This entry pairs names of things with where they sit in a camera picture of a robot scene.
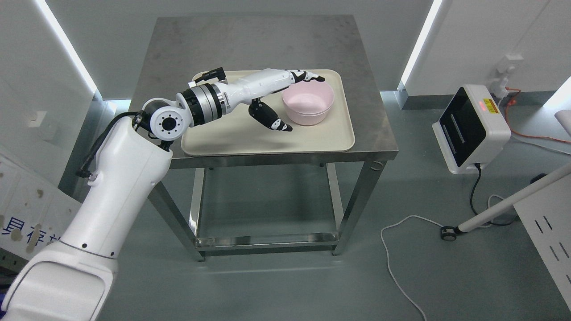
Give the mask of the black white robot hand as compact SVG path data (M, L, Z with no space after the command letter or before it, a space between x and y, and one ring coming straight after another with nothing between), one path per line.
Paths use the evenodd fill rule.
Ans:
M298 82L318 81L325 78L307 70L263 69L236 81L219 83L218 89L223 94L223 114L230 114L239 104L248 106L248 114L259 124L273 131L291 132L292 126L284 122L277 113L261 98L278 93Z

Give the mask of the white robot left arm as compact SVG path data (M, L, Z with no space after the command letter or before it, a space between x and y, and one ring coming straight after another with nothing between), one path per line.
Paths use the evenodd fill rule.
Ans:
M143 203L169 170L172 141L187 128L222 116L227 104L213 87L210 107L197 82L218 78L222 68L192 81L176 100L153 98L117 116L98 138L78 175L90 190L59 240L24 266L2 303L4 321L95 321L110 294L122 249Z

